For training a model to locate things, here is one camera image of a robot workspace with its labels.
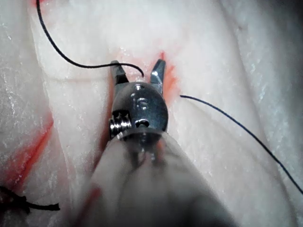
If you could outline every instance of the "translucent sheath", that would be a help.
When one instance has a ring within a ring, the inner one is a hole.
[[[92,177],[101,195],[83,226],[236,226],[167,133],[124,131],[108,144]]]

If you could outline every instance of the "black suture thread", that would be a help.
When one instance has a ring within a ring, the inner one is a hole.
[[[25,196],[18,196],[16,195],[14,192],[12,192],[11,190],[0,186],[0,191],[2,191],[3,193],[7,194],[9,197],[11,197],[13,199],[12,202],[8,202],[8,203],[4,203],[2,204],[2,208],[9,208],[9,207],[20,207],[22,208],[27,214],[30,213],[29,208],[33,208],[36,210],[50,210],[50,211],[56,211],[56,210],[60,210],[59,208],[59,204],[51,204],[51,205],[37,205],[37,204],[33,204],[30,202],[27,202],[27,199]]]
[[[71,60],[70,58],[68,58],[55,44],[55,42],[53,41],[51,35],[49,34],[49,32],[46,29],[45,23],[42,19],[42,13],[41,13],[41,9],[40,9],[40,0],[36,0],[36,4],[37,4],[37,13],[39,16],[39,20],[40,20],[40,24],[44,30],[44,33],[47,37],[47,39],[49,40],[49,42],[51,43],[51,45],[53,46],[53,48],[58,52],[58,54],[63,57],[68,63],[74,65],[74,66],[78,66],[80,68],[85,68],[85,69],[97,69],[97,68],[104,68],[104,67],[110,67],[110,66],[120,66],[120,65],[125,65],[125,66],[129,66],[132,68],[137,69],[142,77],[144,77],[144,73],[142,71],[142,69],[140,69],[138,66],[134,65],[134,64],[130,64],[130,63],[110,63],[110,64],[102,64],[102,65],[82,65],[79,63],[74,62],[73,60]]]
[[[288,170],[285,168],[285,166],[279,161],[279,159],[265,146],[265,144],[259,140],[258,137],[256,137],[251,131],[249,131],[243,124],[241,124],[240,122],[238,122],[236,119],[234,119],[233,117],[229,116],[226,112],[224,112],[223,110],[219,109],[218,107],[203,101],[201,99],[195,98],[195,97],[191,97],[191,96],[185,96],[185,95],[180,95],[181,98],[188,98],[188,99],[192,99],[198,102],[201,102],[207,106],[210,106],[211,108],[219,111],[220,113],[222,113],[223,115],[225,115],[226,117],[228,117],[229,119],[231,119],[233,122],[235,122],[238,126],[240,126],[241,128],[243,128],[249,135],[251,135],[263,148],[264,150],[281,166],[281,168],[284,170],[284,172],[286,173],[286,175],[289,177],[289,179],[292,181],[292,183],[296,186],[296,188],[300,191],[300,193],[303,195],[303,190],[302,188],[298,185],[298,183],[293,179],[293,177],[290,175],[290,173],[288,172]]]

